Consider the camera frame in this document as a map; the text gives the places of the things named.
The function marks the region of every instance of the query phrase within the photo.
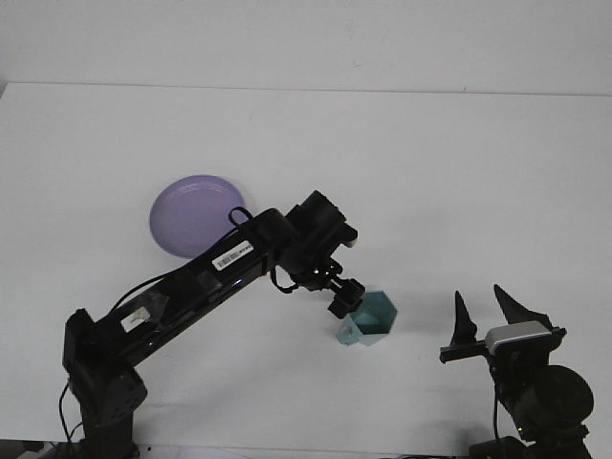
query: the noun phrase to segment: white wall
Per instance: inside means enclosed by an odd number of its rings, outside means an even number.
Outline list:
[[[0,3],[0,82],[612,95],[612,2]]]

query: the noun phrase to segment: barcode sticker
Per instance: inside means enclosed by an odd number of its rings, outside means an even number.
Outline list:
[[[212,265],[217,269],[217,271],[222,271],[231,263],[239,260],[252,250],[253,248],[251,243],[249,241],[243,241],[233,249],[226,251],[223,255],[217,256],[214,260],[212,260]]]

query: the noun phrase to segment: black cable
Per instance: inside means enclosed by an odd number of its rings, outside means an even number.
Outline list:
[[[272,283],[274,284],[274,286],[280,290],[283,294],[290,294],[292,293],[294,290],[296,290],[297,288],[299,288],[299,285],[294,284],[294,285],[290,285],[289,287],[282,287],[280,285],[278,285],[278,279],[276,278],[276,267],[272,268],[270,270],[270,280],[272,281]]]
[[[501,454],[502,459],[506,459],[506,449],[501,443],[501,439],[499,438],[499,429],[497,428],[497,407],[499,406],[499,392],[497,390],[497,384],[493,387],[495,391],[495,400],[493,402],[493,434],[495,435],[495,442],[497,443],[497,448]]]
[[[236,222],[235,218],[233,218],[233,213],[235,211],[239,211],[240,213],[242,213],[244,216],[247,217],[247,220],[252,220],[252,214],[242,206],[233,208],[229,211],[228,218],[235,227],[239,227],[241,225],[240,223]]]
[[[162,280],[162,279],[168,277],[169,275],[171,275],[172,273],[174,273],[175,271],[176,270],[172,270],[172,271],[169,271],[169,272],[164,273],[164,274],[156,275],[155,277],[152,277],[152,278],[150,278],[148,280],[145,280],[144,282],[138,284],[136,287],[130,289],[121,298],[119,298],[117,303],[115,303],[115,305],[109,311],[109,314],[112,313],[113,311],[115,311],[117,308],[119,308],[126,298],[128,298],[130,295],[132,295],[136,291],[140,290],[142,287],[146,287],[147,285],[152,284],[155,281]]]
[[[66,382],[64,386],[64,390],[61,391],[61,395],[59,396],[59,419],[61,420],[61,426],[64,429],[64,433],[66,434],[66,442],[68,443],[68,449],[71,452],[72,456],[75,456],[75,449],[73,448],[73,441],[71,439],[70,433],[68,433],[68,427],[66,426],[66,419],[64,418],[64,410],[62,405],[64,403],[64,397],[66,397],[66,392],[68,392],[69,382]]]
[[[83,425],[82,421],[80,423],[78,423],[76,426],[73,427],[72,431],[70,432],[70,439],[73,439],[73,436],[75,435],[75,432],[77,431],[77,429],[79,427],[81,427]]]

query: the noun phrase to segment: white table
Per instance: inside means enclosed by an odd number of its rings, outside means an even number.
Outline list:
[[[253,212],[319,189],[360,232],[345,273],[400,310],[344,347],[331,297],[267,279],[138,367],[141,444],[413,453],[491,439],[484,360],[438,362],[460,290],[480,335],[493,283],[568,336],[591,384],[594,456],[612,401],[612,99],[11,84],[0,99],[0,437],[62,438],[63,326],[183,263],[147,216],[169,183],[223,176]],[[69,424],[77,404],[66,406]],[[515,434],[505,413],[502,434]]]

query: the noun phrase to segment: wire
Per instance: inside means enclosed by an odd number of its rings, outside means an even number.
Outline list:
[[[252,220],[252,213],[250,213],[248,210],[246,210],[242,206],[238,206],[236,208],[233,208],[232,210],[229,211],[228,218],[229,218],[229,220],[231,221],[231,223],[235,227],[239,227],[240,225],[242,225],[242,224],[236,222],[235,218],[233,218],[233,213],[235,211],[238,211],[238,212],[242,213],[245,217],[247,217],[247,221]]]
[[[224,234],[221,239],[219,239],[220,241],[226,239],[227,237],[229,237],[230,235],[234,234],[236,232],[237,227],[239,227],[241,224],[239,224],[238,222],[236,222],[236,220],[233,217],[233,213],[235,211],[241,212],[243,215],[245,215],[247,217],[248,220],[252,220],[253,216],[252,214],[246,210],[243,207],[238,206],[237,208],[233,208],[232,210],[229,211],[228,214],[228,218],[229,220],[234,224],[234,226],[236,228],[231,229],[230,231],[228,231],[226,234]],[[140,290],[142,287],[146,287],[149,284],[152,284],[153,282],[156,282],[158,280],[162,280],[165,279],[166,277],[168,277],[169,275],[171,275],[172,273],[174,273],[177,270],[172,270],[169,271],[167,273],[164,274],[160,274],[160,275],[156,275],[155,277],[152,277],[148,280],[145,280],[144,282],[140,283],[139,285],[137,285],[136,287],[130,289],[129,291],[127,291],[121,298],[119,298],[119,300],[117,301],[117,303],[115,303],[115,305],[111,308],[111,310],[109,311],[109,313],[112,313],[113,311],[115,311],[117,308],[119,308],[121,306],[121,304],[123,303],[123,301],[128,298],[130,295],[132,295],[133,293],[135,293],[136,291]]]
[[[69,385],[70,385],[70,382],[66,382],[66,385],[64,386],[64,390],[61,391],[61,395],[59,396],[58,408],[59,408],[59,419],[61,420],[61,426],[64,429],[64,433],[66,434],[66,442],[68,443],[68,449],[71,452],[71,455],[75,456],[75,449],[73,448],[72,437],[70,433],[68,433],[68,427],[66,426],[66,419],[64,418],[64,410],[62,408],[62,405],[64,403],[64,397],[66,397],[66,392],[68,392]]]
[[[83,425],[82,421],[80,423],[78,423],[76,426],[73,427],[72,431],[70,432],[70,439],[73,439],[73,436],[75,435],[75,432],[77,431],[77,429],[79,427],[81,427]]]
[[[497,448],[501,453],[501,458],[506,459],[506,448],[501,443],[501,439],[499,438],[499,429],[497,428],[497,407],[499,406],[499,391],[497,389],[497,384],[493,387],[495,391],[495,400],[493,402],[493,434],[495,435],[495,442],[497,443]]]
[[[160,275],[156,275],[155,277],[152,277],[148,280],[145,280],[144,282],[138,284],[136,287],[128,290],[121,298],[119,298],[119,300],[117,301],[117,303],[115,303],[115,305],[111,308],[111,310],[109,311],[109,313],[112,313],[113,311],[115,311],[117,308],[119,308],[121,306],[121,304],[123,303],[123,301],[128,298],[130,295],[132,295],[133,293],[135,293],[136,291],[140,290],[142,287],[146,287],[149,284],[152,284],[155,281],[158,280],[162,280],[166,277],[168,277],[169,275],[171,275],[172,273],[174,273],[176,270],[172,270],[169,271],[167,273],[164,274],[160,274]]]

